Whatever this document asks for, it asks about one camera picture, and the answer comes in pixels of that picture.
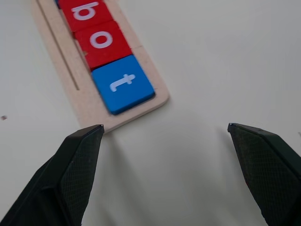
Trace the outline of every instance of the red tile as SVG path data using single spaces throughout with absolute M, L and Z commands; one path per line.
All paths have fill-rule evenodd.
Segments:
M 132 54 L 115 21 L 75 32 L 74 35 L 91 70 Z
M 72 32 L 113 20 L 102 0 L 59 0 Z

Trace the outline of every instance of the table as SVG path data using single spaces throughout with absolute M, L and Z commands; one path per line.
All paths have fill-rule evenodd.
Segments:
M 30 13 L 0 3 L 2 218 L 35 170 L 79 129 Z M 83 225 L 264 226 L 229 122 L 301 154 L 300 1 L 120 0 L 171 100 L 106 135 Z

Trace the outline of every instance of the wooden board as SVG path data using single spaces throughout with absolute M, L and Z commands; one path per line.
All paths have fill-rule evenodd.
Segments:
M 83 53 L 73 39 L 55 1 L 33 0 L 32 14 L 80 125 L 88 127 L 103 124 L 105 132 L 109 132 L 162 106 L 168 100 L 169 94 L 155 65 L 122 14 L 117 0 L 104 2 L 156 92 L 153 99 L 119 115 L 112 115 L 106 109 L 91 78 Z

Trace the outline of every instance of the red letter tile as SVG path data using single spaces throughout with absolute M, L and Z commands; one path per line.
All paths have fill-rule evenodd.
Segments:
M 75 32 L 74 35 L 91 70 L 132 54 L 115 21 Z
M 102 0 L 60 0 L 72 32 L 113 20 Z

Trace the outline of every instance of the white table surface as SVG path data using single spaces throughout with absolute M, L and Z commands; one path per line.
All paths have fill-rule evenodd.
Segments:
M 120 0 L 171 100 L 105 136 L 84 226 L 265 226 L 227 125 L 301 154 L 301 1 Z M 80 129 L 30 13 L 0 1 L 0 218 Z

